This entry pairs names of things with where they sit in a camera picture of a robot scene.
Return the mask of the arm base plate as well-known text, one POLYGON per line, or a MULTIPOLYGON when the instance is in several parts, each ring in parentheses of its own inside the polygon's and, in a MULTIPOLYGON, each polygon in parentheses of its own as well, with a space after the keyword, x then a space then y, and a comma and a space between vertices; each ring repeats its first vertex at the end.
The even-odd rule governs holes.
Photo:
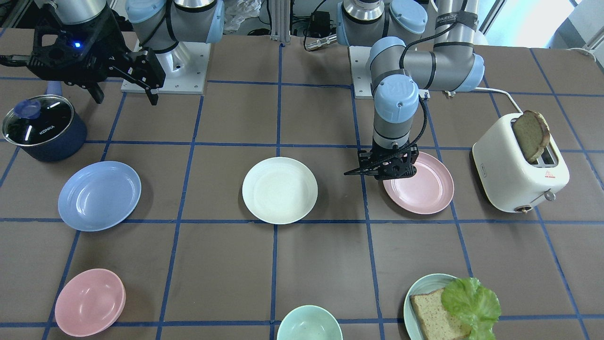
POLYGON ((211 47, 211 43, 180 42, 172 51, 158 54, 166 79, 157 93, 202 95, 211 47))
POLYGON ((366 63, 370 57, 370 47, 349 46, 350 71, 353 79, 354 98, 372 98, 372 83, 370 69, 366 63))

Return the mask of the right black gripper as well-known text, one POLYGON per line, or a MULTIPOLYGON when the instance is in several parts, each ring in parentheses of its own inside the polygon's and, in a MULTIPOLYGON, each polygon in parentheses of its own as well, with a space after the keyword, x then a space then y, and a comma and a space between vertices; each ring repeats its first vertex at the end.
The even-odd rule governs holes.
POLYGON ((86 86, 99 105, 104 101, 101 84, 108 77, 138 85, 152 106, 158 105, 158 88, 166 79, 153 51, 134 52, 127 47, 116 19, 91 19, 76 25, 40 19, 26 67, 43 80, 86 86))

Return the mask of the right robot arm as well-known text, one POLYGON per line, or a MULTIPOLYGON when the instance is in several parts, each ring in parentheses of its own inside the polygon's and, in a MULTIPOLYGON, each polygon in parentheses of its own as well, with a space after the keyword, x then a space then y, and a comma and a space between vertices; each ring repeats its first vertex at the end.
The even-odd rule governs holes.
POLYGON ((182 71, 184 43, 217 43, 224 32, 222 0, 128 0, 127 19, 140 49, 125 43, 118 15, 105 0, 48 0, 41 8, 29 56, 4 57, 43 80, 87 90, 102 103, 99 83, 120 77, 139 86, 151 105, 168 75, 182 71))

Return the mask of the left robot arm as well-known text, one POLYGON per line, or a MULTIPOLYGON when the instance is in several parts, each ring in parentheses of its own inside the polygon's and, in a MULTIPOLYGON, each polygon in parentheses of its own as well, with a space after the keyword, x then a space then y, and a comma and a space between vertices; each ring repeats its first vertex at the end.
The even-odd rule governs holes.
POLYGON ((410 132, 418 107, 426 118, 421 90, 472 91, 485 63, 474 51, 476 0, 438 0, 433 32, 425 32, 427 11, 414 0, 344 0, 338 4, 336 35, 345 46, 369 47, 365 64, 374 102, 372 147, 358 152, 349 176, 393 180, 416 174, 417 142, 410 132))

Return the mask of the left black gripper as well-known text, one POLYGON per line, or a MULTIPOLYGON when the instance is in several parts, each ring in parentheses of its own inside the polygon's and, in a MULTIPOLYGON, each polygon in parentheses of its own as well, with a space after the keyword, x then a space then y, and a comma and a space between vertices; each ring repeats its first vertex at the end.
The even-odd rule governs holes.
POLYGON ((358 151, 359 167, 345 176, 373 176, 376 180, 406 179, 416 175, 419 151, 416 144, 384 149, 377 145, 371 151, 358 151))

